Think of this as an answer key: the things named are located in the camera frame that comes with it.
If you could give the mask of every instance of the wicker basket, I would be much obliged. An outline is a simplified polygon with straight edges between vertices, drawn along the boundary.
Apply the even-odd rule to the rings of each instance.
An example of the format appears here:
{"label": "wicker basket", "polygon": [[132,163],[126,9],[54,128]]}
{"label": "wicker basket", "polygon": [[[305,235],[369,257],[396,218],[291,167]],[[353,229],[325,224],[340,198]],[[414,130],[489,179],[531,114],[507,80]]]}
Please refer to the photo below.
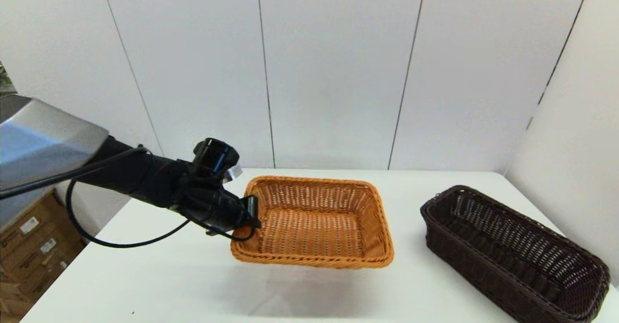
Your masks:
{"label": "wicker basket", "polygon": [[421,212],[427,246],[517,321],[597,316],[608,267],[569,239],[465,186],[440,193]]}
{"label": "wicker basket", "polygon": [[[383,204],[367,182],[263,176],[249,183],[245,195],[258,198],[263,226],[248,241],[232,241],[240,261],[363,268],[393,260]],[[245,227],[234,235],[249,232]]]}

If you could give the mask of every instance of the label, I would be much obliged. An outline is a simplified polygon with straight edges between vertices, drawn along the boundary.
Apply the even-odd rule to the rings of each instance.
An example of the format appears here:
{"label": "label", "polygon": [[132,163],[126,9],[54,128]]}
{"label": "label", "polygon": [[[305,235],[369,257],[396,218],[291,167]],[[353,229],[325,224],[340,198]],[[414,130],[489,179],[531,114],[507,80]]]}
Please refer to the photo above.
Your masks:
{"label": "label", "polygon": [[38,220],[35,217],[32,217],[30,219],[28,219],[27,222],[25,222],[22,226],[20,226],[20,230],[22,230],[22,233],[24,233],[24,235],[26,235],[27,233],[31,232],[32,229],[36,228],[38,225]]}
{"label": "label", "polygon": [[56,245],[56,240],[50,238],[49,241],[45,242],[44,245],[41,246],[41,253],[46,254]]}

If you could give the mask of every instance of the panel seam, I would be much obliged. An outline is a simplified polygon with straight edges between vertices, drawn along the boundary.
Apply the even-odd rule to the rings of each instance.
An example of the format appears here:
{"label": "panel seam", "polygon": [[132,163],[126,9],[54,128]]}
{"label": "panel seam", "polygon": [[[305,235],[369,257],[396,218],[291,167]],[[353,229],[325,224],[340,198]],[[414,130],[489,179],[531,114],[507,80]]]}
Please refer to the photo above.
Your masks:
{"label": "panel seam", "polygon": [[387,164],[387,169],[391,169],[391,159],[393,158],[393,149],[396,146],[396,135],[398,134],[398,125],[400,124],[400,115],[402,114],[402,105],[404,103],[404,93],[406,92],[406,83],[409,81],[409,72],[411,71],[411,60],[413,59],[413,50],[415,48],[415,40],[417,37],[417,30],[419,28],[419,19],[422,16],[422,6],[424,5],[424,0],[419,1],[419,10],[417,12],[417,20],[415,23],[415,31],[413,33],[413,41],[411,43],[411,54],[409,54],[409,64],[406,68],[406,76],[404,77],[404,87],[402,89],[402,98],[400,98],[400,109],[398,110],[398,119],[396,120],[396,129],[393,134],[393,142],[391,142],[391,153],[389,154],[389,163]]}
{"label": "panel seam", "polygon": [[271,135],[271,152],[273,154],[273,168],[276,167],[275,163],[275,144],[273,140],[273,121],[271,118],[270,111],[270,96],[269,96],[269,76],[267,75],[267,51],[265,49],[265,28],[263,28],[263,8],[261,6],[260,0],[258,0],[258,13],[260,15],[260,35],[263,39],[263,61],[265,63],[265,86],[267,90],[267,108],[269,110],[269,129]]}
{"label": "panel seam", "polygon": [[127,64],[129,65],[129,69],[131,70],[131,75],[133,76],[133,82],[135,82],[135,87],[137,87],[137,92],[140,95],[140,100],[142,101],[142,105],[144,107],[144,111],[146,111],[146,116],[148,118],[148,122],[150,123],[150,127],[153,130],[153,135],[155,135],[155,140],[157,141],[157,146],[159,146],[159,151],[165,157],[165,153],[163,151],[163,147],[161,146],[161,142],[159,141],[159,136],[157,135],[157,131],[155,130],[155,125],[153,124],[152,117],[150,116],[150,112],[148,111],[148,107],[146,107],[146,101],[144,101],[144,96],[142,95],[142,90],[140,88],[139,83],[137,82],[137,78],[135,77],[135,72],[133,71],[133,66],[131,65],[131,60],[129,58],[129,54],[127,53],[127,48],[124,46],[124,41],[122,41],[122,36],[120,34],[120,30],[118,29],[118,24],[116,21],[116,17],[114,16],[114,12],[112,10],[112,6],[110,4],[110,0],[106,0],[108,2],[108,8],[110,8],[110,14],[112,16],[112,20],[114,21],[114,26],[117,30],[118,39],[120,40],[120,44],[122,46],[122,51],[124,52],[124,56],[127,59]]}

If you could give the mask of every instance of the rectangular basket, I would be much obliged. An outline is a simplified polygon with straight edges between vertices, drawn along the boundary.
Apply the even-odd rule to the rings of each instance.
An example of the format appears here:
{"label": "rectangular basket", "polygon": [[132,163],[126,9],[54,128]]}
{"label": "rectangular basket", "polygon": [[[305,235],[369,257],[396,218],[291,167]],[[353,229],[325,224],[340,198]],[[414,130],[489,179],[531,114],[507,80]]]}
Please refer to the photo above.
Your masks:
{"label": "rectangular basket", "polygon": [[522,323],[590,322],[610,275],[595,255],[465,186],[421,208],[427,247]]}
{"label": "rectangular basket", "polygon": [[[263,176],[245,195],[258,198],[262,228],[232,241],[234,257],[261,264],[333,268],[384,267],[393,243],[374,186],[356,180]],[[250,228],[234,231],[247,237]]]}

